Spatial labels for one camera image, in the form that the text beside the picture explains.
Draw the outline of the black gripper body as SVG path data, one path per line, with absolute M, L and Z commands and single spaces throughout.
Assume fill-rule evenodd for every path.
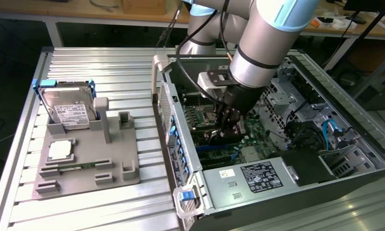
M 225 104 L 238 110 L 239 113 L 247 113 L 258 101 L 263 87 L 250 88 L 243 85 L 230 85 L 223 93 Z

